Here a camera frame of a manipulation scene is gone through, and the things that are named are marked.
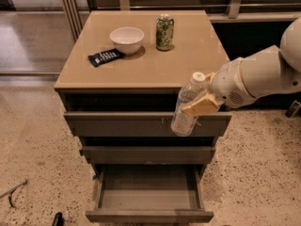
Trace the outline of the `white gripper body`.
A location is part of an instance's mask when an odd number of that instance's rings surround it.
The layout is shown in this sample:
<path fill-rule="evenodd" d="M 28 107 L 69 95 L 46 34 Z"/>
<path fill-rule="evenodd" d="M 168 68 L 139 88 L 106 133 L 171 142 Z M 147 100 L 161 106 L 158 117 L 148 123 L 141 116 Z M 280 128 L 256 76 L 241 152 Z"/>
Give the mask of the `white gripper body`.
<path fill-rule="evenodd" d="M 256 98 L 248 92 L 244 84 L 243 62 L 244 60 L 238 57 L 224 64 L 212 79 L 212 92 L 230 108 L 251 105 L 256 101 Z"/>

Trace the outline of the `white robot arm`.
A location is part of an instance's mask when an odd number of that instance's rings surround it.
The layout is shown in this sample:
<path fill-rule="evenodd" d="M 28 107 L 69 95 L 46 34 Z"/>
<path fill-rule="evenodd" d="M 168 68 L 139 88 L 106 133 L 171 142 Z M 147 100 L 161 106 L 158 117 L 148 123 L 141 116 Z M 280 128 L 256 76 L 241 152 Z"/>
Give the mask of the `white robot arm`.
<path fill-rule="evenodd" d="M 301 91 L 301 18 L 292 22 L 279 46 L 238 57 L 206 76 L 209 87 L 181 112 L 190 117 L 215 113 L 221 105 L 239 108 L 261 97 Z"/>

